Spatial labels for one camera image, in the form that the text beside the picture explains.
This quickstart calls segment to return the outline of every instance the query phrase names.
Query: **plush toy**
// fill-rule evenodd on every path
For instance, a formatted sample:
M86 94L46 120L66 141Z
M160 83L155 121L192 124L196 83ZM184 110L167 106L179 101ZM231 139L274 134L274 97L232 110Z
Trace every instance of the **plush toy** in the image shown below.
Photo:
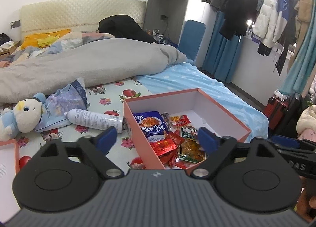
M39 92L32 99L19 101L13 110L5 109L0 117L0 142L14 139L19 132L32 131L41 119L45 100Z

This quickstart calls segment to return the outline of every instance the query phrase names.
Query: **headboard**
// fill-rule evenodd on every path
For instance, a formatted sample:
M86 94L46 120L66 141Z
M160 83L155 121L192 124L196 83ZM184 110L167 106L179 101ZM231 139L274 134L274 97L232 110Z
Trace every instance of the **headboard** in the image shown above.
M112 15L131 16L143 27L146 2L137 0L53 0L22 6L21 39L27 34L70 28L96 31L99 21Z

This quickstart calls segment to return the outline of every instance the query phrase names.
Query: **spray can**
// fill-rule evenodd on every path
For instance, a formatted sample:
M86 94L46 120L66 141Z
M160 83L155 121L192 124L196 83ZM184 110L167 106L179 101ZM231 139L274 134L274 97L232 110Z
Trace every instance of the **spray can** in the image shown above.
M65 112L68 120L76 125L106 130L114 126L118 133L122 132L124 117L95 113L82 109L72 109Z

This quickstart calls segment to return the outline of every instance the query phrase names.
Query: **blue star-patterned sheet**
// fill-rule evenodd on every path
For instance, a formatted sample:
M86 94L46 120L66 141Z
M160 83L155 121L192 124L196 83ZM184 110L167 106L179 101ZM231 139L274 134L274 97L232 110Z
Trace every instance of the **blue star-patterned sheet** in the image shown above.
M168 66L163 72L138 76L137 80L153 94L190 88L201 88L251 129L246 142L254 137L268 137L268 119L245 103L216 79L212 79L189 63Z

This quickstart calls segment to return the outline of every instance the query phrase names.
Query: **hand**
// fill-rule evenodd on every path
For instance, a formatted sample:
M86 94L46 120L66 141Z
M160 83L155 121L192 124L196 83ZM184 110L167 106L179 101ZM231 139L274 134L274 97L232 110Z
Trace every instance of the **hand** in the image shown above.
M302 180L302 188L305 188L306 178L302 176L300 176L300 178ZM304 218L310 223L313 220L313 218L311 218L309 215L309 211L311 208L316 209L316 197L311 197L311 199L308 199L306 189L304 189L298 199L296 212L300 217Z

